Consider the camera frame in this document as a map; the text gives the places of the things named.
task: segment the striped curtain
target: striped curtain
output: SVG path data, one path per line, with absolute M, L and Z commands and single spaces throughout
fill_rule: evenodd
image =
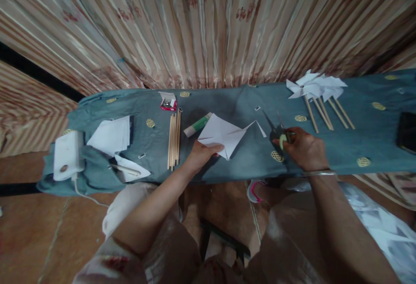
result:
M 81 93 L 361 75 L 416 0 L 0 0 L 0 40 Z
M 0 158 L 45 151 L 76 103 L 0 61 Z

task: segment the hand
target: hand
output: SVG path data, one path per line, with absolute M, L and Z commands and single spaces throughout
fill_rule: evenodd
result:
M 286 129 L 295 133 L 290 136 L 291 142 L 283 141 L 283 149 L 304 171 L 320 171 L 329 169 L 329 163 L 325 155 L 325 144 L 322 139 L 308 134 L 300 127 Z
M 198 173 L 202 167 L 209 161 L 211 156 L 215 155 L 224 149 L 221 144 L 214 145 L 210 148 L 200 143 L 198 140 L 195 141 L 192 147 L 191 154 L 189 154 L 184 166 L 186 166 L 193 173 Z

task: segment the small red box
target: small red box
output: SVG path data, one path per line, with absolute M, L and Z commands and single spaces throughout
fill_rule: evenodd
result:
M 165 111 L 176 111 L 176 107 L 178 106 L 178 102 L 176 101 L 176 97 L 172 93 L 165 93 L 159 91 L 160 96 L 162 97 L 162 102 L 160 103 L 160 108 Z M 171 107 L 162 106 L 163 102 L 167 101 L 170 103 Z

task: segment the silver bangle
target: silver bangle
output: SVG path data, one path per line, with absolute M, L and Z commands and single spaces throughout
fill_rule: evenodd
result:
M 325 169 L 322 171 L 307 171 L 303 173 L 303 176 L 305 177 L 311 177 L 311 176 L 334 176 L 337 172 L 333 171 L 331 169 Z

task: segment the glue stick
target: glue stick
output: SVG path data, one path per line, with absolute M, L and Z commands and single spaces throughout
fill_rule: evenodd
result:
M 202 117 L 199 121 L 193 123 L 191 126 L 189 126 L 187 129 L 185 129 L 183 132 L 185 133 L 185 135 L 189 138 L 190 136 L 192 136 L 194 133 L 196 133 L 198 130 L 202 129 L 205 127 L 205 125 L 207 124 L 209 118 L 211 117 L 212 113 L 208 113 L 207 115 L 205 115 L 204 117 Z

